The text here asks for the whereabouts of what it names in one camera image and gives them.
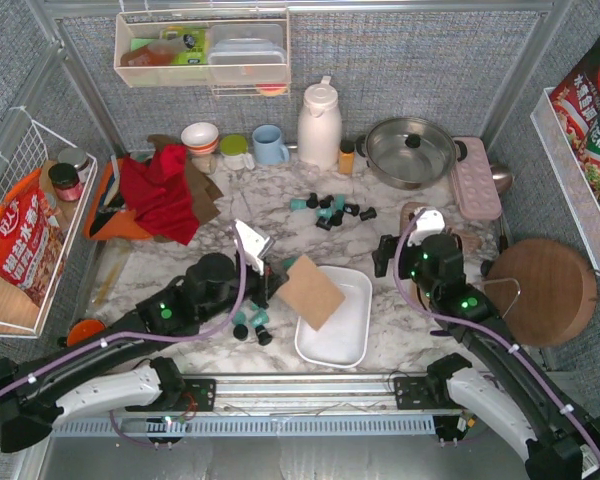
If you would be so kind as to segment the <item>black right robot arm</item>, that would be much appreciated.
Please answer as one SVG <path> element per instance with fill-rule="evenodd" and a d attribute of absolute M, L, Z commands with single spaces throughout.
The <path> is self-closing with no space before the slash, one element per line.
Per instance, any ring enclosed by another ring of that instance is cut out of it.
<path fill-rule="evenodd" d="M 518 454 L 531 479 L 600 479 L 600 416 L 548 378 L 495 305 L 468 282 L 461 247 L 437 209 L 416 208 L 400 235 L 381 237 L 372 259 L 376 276 L 391 273 L 404 300 L 496 378 L 490 383 L 464 357 L 450 355 L 428 367 L 433 396 L 476 414 Z M 426 306 L 406 294 L 406 281 Z"/>

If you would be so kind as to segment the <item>white storage basket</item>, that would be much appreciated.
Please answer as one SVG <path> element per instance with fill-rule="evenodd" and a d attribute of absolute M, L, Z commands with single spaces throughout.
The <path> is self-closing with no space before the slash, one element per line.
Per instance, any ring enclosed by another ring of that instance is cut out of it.
<path fill-rule="evenodd" d="M 344 302 L 315 331 L 299 317 L 295 349 L 305 361 L 336 369 L 358 366 L 367 352 L 373 285 L 364 273 L 339 266 L 319 266 L 345 296 Z"/>

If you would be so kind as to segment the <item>tan scouring pad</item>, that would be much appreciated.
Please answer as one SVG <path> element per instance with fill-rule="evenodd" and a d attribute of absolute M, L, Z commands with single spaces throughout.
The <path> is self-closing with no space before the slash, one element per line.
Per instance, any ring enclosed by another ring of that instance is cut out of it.
<path fill-rule="evenodd" d="M 320 330 L 345 301 L 339 287 L 306 255 L 287 270 L 276 295 L 314 331 Z"/>

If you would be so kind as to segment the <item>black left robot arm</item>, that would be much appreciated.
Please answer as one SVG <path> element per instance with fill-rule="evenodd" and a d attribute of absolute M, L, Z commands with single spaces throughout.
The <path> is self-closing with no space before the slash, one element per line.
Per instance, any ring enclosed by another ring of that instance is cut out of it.
<path fill-rule="evenodd" d="M 27 449 L 75 416 L 173 406 L 185 387 L 173 360 L 158 358 L 130 373 L 111 371 L 173 344 L 209 338 L 222 327 L 203 325 L 220 314 L 233 321 L 246 300 L 267 307 L 288 279 L 267 258 L 275 241 L 241 220 L 232 229 L 235 256 L 202 256 L 101 332 L 39 359 L 0 359 L 1 451 Z"/>

